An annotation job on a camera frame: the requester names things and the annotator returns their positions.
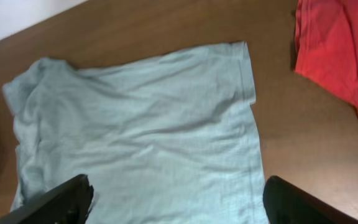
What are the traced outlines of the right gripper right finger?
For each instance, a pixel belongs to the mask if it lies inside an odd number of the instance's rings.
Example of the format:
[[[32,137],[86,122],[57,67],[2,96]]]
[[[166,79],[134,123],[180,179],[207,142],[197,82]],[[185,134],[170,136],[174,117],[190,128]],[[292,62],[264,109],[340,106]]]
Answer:
[[[264,208],[271,224],[358,224],[358,220],[273,175],[265,183]]]

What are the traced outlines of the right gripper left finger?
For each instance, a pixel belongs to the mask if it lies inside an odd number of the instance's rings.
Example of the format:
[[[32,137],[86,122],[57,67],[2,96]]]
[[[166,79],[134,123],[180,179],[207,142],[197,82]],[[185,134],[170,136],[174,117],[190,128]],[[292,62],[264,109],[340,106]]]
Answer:
[[[80,174],[0,218],[0,224],[85,224],[94,188]]]

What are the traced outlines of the light blue t-shirt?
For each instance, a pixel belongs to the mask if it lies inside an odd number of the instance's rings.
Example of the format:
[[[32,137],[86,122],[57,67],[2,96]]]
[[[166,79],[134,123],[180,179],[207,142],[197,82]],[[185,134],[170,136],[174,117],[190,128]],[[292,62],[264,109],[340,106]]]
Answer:
[[[42,58],[5,84],[19,183],[12,209],[86,174],[89,223],[267,223],[247,44],[109,68]]]

